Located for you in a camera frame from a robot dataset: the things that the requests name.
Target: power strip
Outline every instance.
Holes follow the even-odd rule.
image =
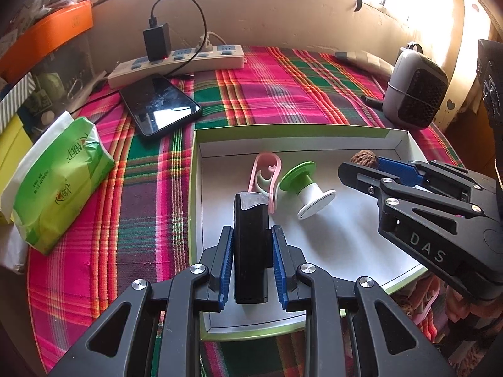
[[[149,75],[165,75],[192,57],[196,51],[197,48],[172,51],[167,58],[154,62],[149,62],[147,57],[123,62],[108,76],[108,83],[111,88],[118,88]],[[174,75],[217,69],[242,69],[244,65],[245,54],[241,45],[214,45],[212,51],[200,52]]]

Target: blue rubber grip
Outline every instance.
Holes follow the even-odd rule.
[[[423,176],[419,174],[412,164],[379,157],[379,170],[400,177],[403,185],[414,187],[423,183]]]
[[[232,270],[232,258],[234,256],[232,253],[232,239],[232,231],[230,231],[222,262],[222,270],[220,271],[220,294],[218,294],[218,304],[222,310],[229,298],[230,273]]]
[[[276,289],[278,290],[278,299],[283,310],[286,310],[288,304],[288,294],[286,289],[286,274],[283,261],[281,259],[280,247],[278,239],[273,231],[273,270],[274,278],[276,279]]]

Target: tablecloth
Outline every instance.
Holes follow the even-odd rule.
[[[393,128],[362,94],[382,99],[364,71],[332,55],[244,47],[242,70],[175,78],[203,107],[195,128],[253,123],[337,123]],[[105,86],[81,115],[102,118],[98,131],[116,161],[53,252],[30,251],[28,297],[34,335],[47,371],[132,280],[173,277],[189,264],[188,190],[194,126],[145,143],[118,93]],[[428,159],[460,161],[431,125],[412,133]],[[202,375],[303,375],[304,335],[201,343]]]

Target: power adapter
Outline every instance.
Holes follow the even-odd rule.
[[[150,62],[161,61],[171,52],[168,23],[157,25],[156,21],[149,19],[150,28],[143,31],[143,40],[147,57]]]

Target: white lettering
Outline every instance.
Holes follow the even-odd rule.
[[[446,255],[446,253],[444,251],[438,251],[437,252],[437,256],[435,257],[435,260],[437,262],[443,262],[444,261],[444,256]]]
[[[411,244],[417,245],[418,243],[419,243],[419,235],[413,232],[411,236]]]
[[[426,244],[423,248],[421,248],[421,251],[426,251],[429,255],[429,249],[431,247],[431,243]]]

